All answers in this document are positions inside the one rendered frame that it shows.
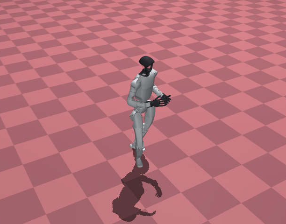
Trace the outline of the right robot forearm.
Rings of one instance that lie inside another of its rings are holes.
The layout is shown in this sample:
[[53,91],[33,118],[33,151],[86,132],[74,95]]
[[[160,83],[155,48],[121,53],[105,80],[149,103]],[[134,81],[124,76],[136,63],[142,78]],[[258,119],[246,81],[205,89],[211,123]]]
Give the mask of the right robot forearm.
[[127,104],[131,107],[140,107],[140,108],[145,108],[145,107],[150,107],[150,102],[146,103],[146,102],[142,102],[142,101],[132,101],[132,100],[128,100]]

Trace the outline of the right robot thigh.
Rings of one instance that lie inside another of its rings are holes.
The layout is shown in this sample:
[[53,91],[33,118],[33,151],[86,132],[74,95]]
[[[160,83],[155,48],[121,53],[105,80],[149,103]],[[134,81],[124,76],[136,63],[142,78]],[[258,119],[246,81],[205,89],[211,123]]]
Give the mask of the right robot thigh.
[[134,109],[133,112],[130,114],[130,119],[133,122],[133,129],[135,132],[136,137],[136,145],[138,147],[138,150],[142,150],[144,148],[144,142],[143,142],[143,118],[141,113],[138,111],[138,109]]

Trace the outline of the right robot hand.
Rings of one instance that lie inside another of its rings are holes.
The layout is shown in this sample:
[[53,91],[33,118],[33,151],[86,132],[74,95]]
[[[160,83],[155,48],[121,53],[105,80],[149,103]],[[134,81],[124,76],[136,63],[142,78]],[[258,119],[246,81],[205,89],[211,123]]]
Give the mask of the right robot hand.
[[146,103],[150,102],[150,107],[152,107],[152,106],[155,106],[155,107],[166,106],[166,105],[162,105],[162,104],[166,104],[166,102],[165,103],[160,103],[160,102],[166,101],[166,100],[160,101],[160,100],[165,99],[165,98],[158,99],[159,97],[161,97],[161,95],[158,96],[157,98],[155,98],[153,101],[147,101]]

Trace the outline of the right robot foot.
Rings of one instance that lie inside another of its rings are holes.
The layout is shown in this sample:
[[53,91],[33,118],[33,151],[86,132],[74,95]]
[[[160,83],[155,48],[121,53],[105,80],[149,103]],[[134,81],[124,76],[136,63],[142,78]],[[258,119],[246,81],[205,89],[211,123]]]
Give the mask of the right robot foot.
[[142,160],[141,160],[140,158],[136,159],[136,165],[137,165],[139,168],[143,167],[143,162],[142,162]]

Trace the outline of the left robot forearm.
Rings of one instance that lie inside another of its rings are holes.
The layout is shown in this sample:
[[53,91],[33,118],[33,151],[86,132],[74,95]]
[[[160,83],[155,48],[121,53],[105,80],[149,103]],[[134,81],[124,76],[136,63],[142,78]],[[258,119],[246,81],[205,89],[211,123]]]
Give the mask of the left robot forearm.
[[161,95],[161,97],[163,96],[162,92],[159,91],[159,89],[155,86],[155,84],[153,86],[152,92],[154,92],[157,96],[160,96],[160,95]]

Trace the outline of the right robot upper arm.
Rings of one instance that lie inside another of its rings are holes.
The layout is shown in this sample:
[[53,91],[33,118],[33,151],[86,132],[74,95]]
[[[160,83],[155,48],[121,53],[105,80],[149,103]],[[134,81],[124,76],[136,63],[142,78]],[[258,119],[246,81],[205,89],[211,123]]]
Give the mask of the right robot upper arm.
[[141,80],[139,78],[137,78],[131,82],[130,91],[129,91],[127,101],[128,100],[135,101],[135,99],[133,97],[136,95],[136,92],[140,88],[140,86],[141,86]]

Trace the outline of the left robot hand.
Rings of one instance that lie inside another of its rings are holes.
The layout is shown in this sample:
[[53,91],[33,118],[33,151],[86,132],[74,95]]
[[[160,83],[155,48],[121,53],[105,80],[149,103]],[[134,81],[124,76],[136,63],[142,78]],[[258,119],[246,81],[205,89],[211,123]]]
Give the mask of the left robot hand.
[[[165,94],[163,93],[163,96],[162,96],[161,98],[165,98],[165,99],[163,99],[163,100],[166,100],[166,101],[165,101],[165,102],[166,102],[165,105],[167,105],[167,103],[170,102],[170,100],[171,100],[171,99],[169,98],[170,96],[171,96],[171,95],[167,96],[167,95],[165,95]],[[168,101],[169,101],[169,102],[168,102]],[[165,103],[165,102],[164,102],[164,103]]]

